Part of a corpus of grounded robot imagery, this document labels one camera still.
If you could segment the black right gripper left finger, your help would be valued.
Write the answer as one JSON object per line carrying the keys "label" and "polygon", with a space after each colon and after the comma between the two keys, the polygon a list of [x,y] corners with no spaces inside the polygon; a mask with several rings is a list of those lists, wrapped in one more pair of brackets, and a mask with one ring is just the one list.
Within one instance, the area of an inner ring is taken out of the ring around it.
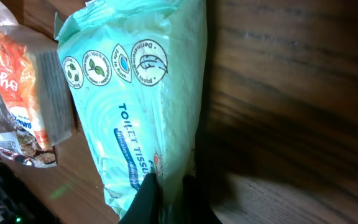
{"label": "black right gripper left finger", "polygon": [[149,173],[119,224],[159,224],[160,187],[155,173]]}

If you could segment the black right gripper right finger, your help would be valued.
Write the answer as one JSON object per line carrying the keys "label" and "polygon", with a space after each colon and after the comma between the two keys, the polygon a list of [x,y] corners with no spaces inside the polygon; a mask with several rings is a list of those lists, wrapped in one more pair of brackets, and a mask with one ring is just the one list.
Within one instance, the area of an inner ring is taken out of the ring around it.
{"label": "black right gripper right finger", "polygon": [[183,178],[183,198],[191,224],[222,224],[204,199],[195,176]]}

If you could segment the teal snack packet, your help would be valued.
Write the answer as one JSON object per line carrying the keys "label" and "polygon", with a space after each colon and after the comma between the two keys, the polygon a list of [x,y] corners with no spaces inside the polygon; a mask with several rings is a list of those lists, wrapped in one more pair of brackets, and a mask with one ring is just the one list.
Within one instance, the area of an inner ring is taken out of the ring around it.
{"label": "teal snack packet", "polygon": [[88,1],[55,19],[58,56],[104,199],[120,217],[148,174],[161,223],[186,223],[208,43],[204,0]]}

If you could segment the orange snack packet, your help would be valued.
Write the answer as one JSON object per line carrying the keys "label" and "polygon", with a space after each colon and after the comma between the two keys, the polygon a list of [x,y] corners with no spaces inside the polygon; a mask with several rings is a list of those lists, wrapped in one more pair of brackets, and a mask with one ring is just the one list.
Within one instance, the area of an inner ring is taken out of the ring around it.
{"label": "orange snack packet", "polygon": [[0,26],[0,94],[16,123],[42,149],[75,130],[70,89],[57,43],[28,27]]}

